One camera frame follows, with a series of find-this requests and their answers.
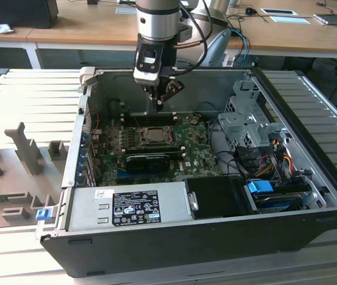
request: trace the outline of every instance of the floor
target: floor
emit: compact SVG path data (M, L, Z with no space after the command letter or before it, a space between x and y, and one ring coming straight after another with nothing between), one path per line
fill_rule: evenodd
M87 66L124 67L133 66L134 52L85 50L85 64L81 64L76 50L41 50L41 57L45 68L81 68ZM285 58L279 56L251 57L251 61L258 62L259 67L269 70L281 70ZM304 68L309 62L304 58L292 58L289 69ZM331 59L316 59L306 72L307 77L326 96L330 96L337 86L337 62ZM23 49L0 48L0 68L31 68L27 54ZM337 90L332 97L337 103Z

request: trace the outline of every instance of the blue tab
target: blue tab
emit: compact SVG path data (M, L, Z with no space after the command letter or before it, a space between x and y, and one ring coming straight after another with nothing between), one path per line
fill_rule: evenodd
M52 220L52 209L40 209L36 213L37 221Z
M263 192L273 192L270 181L268 180L254 180L248 185L250 193L263 193Z

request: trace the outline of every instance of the desk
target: desk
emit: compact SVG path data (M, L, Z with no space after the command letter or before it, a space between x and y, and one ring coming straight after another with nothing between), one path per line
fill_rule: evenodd
M137 25L134 15L116 14L116 4L100 2L87 5L86 1L69 2L57 0L58 22L53 28L16 28L15 33L0 35L0 47L24 48L33 68L42 67L38 49L77 49L77 50L130 50L137 44ZM300 16L315 13L327 14L326 8L315 5L316 0L245 0L259 8L292 9ZM327 4L337 8L337 1ZM230 9L229 13L244 12L245 7ZM274 23L266 18L245 18L241 23L244 34L250 39L252 55L305 56L337 58L337 27L323 27L315 18L308 18L311 24ZM236 53L241 41L233 37L227 52Z
M250 39L250 54L275 56L305 56L337 58L337 26L323 26L323 23L312 17L313 14L328 14L329 10L316 6L315 0L245 0L252 5L259 15L266 15L261 8L294 10L299 16L306 17L310 24L276 23L271 18L244 17L241 27L244 35ZM328 7L337 12L337 1L327 1ZM245 15L246 7L230 8L228 14ZM229 18L234 27L238 21ZM239 49L232 40L229 49Z

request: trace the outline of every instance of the power supply label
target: power supply label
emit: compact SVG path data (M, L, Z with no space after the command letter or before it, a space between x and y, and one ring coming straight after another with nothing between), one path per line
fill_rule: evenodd
M114 226L160 223L161 215L157 191L113 194Z

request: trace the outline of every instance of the black box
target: black box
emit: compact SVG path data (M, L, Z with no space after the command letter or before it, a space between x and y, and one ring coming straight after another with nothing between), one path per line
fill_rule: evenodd
M0 0L0 24L49 29L58 13L56 0Z

